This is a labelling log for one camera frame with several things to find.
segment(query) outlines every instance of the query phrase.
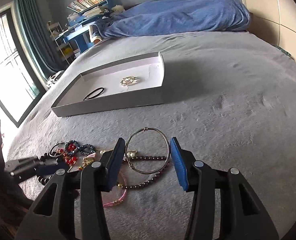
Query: black window frame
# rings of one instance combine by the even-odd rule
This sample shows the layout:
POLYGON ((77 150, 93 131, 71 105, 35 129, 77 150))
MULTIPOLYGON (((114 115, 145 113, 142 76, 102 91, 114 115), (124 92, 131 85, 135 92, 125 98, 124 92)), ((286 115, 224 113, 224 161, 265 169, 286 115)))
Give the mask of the black window frame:
POLYGON ((43 95, 46 93, 46 89, 44 88, 44 86, 41 84, 40 80, 38 79, 37 75, 35 74, 35 72, 33 71, 27 57, 26 54, 23 51, 23 48, 21 46, 21 43, 19 41, 18 38, 18 34, 16 32, 16 29, 14 27, 14 23, 13 23, 13 18, 12 18, 12 13, 11 13, 11 8, 6 9, 4 11, 2 11, 0 13, 0 17, 2 17, 3 15, 7 16, 7 21, 8 21, 8 25, 9 25, 9 29, 10 29, 10 33, 13 39, 13 42, 16 46, 16 49, 18 51, 18 54, 22 60, 23 65, 25 66, 29 76, 31 77, 32 81, 34 82, 35 86, 38 88, 39 90, 39 94, 37 95, 37 97, 32 101, 32 103, 29 105, 29 107, 24 111, 23 115, 20 117, 19 121, 16 121, 14 119, 14 117, 10 114, 10 112, 7 110, 7 108, 4 106, 4 104, 1 102, 0 100, 0 107, 1 109, 5 112, 5 114, 8 116, 8 118, 15 124, 15 126, 18 128, 22 122, 26 119, 26 117, 28 116, 28 114, 32 111, 32 109, 36 106, 36 104, 40 101, 40 99, 43 97, 43 95))

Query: window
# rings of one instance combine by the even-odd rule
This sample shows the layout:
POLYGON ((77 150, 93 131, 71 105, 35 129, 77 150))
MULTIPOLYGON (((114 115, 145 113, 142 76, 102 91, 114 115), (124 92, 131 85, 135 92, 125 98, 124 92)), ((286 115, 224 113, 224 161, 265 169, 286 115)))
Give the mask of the window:
POLYGON ((0 14, 0 108, 19 127, 44 93, 23 52, 8 9, 0 14))

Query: white box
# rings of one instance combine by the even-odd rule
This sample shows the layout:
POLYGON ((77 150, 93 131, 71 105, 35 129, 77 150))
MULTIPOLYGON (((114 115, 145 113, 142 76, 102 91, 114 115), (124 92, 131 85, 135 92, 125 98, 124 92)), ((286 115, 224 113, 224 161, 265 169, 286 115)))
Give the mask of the white box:
POLYGON ((60 116, 162 104, 161 86, 164 61, 160 52, 152 52, 111 62, 78 75, 51 106, 60 116), (124 77, 135 76, 138 82, 122 86, 124 77), (83 99, 97 88, 104 92, 96 98, 83 99))

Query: bed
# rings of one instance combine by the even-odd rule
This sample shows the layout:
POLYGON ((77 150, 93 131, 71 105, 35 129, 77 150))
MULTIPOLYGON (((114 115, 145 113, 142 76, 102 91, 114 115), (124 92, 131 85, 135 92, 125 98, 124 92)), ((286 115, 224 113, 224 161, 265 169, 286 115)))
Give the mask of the bed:
MULTIPOLYGON (((8 147, 8 159, 40 156, 71 139, 111 149, 119 137, 127 140, 145 126, 162 130, 168 139, 176 136, 183 149, 212 168, 237 167, 280 236, 295 222, 296 63, 248 32, 186 32, 99 43, 78 57, 39 101, 8 147), (164 104, 62 118, 50 109, 80 72, 156 51, 165 63, 164 104)), ((165 154, 162 138, 150 133, 138 136, 131 148, 140 155, 165 154)), ((139 167, 149 169, 146 163, 139 167)), ((131 184, 149 177, 122 170, 131 184)), ((32 199, 43 188, 36 177, 21 187, 32 199)), ((118 194, 115 187, 103 201, 118 194)), ((111 239, 183 239, 192 195, 182 191, 170 165, 159 181, 105 209, 111 239)), ((81 238, 79 204, 77 199, 75 227, 81 238)))

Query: black bracelet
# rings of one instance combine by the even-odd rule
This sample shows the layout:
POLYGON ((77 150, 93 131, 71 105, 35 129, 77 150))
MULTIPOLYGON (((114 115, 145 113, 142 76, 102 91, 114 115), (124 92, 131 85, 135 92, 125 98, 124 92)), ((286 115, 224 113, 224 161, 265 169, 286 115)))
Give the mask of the black bracelet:
POLYGON ((89 93, 83 100, 85 101, 85 100, 88 100, 88 99, 92 99, 92 98, 96 98, 97 96, 99 96, 99 95, 101 95, 103 92, 104 92, 104 88, 97 88, 97 89, 95 89, 94 91, 92 91, 91 93, 89 93), (92 94, 92 93, 94 93, 94 92, 96 92, 96 91, 98 91, 98 90, 100 90, 101 89, 101 91, 98 93, 98 94, 96 94, 96 95, 94 95, 94 96, 92 96, 92 97, 90 97, 90 95, 92 94))

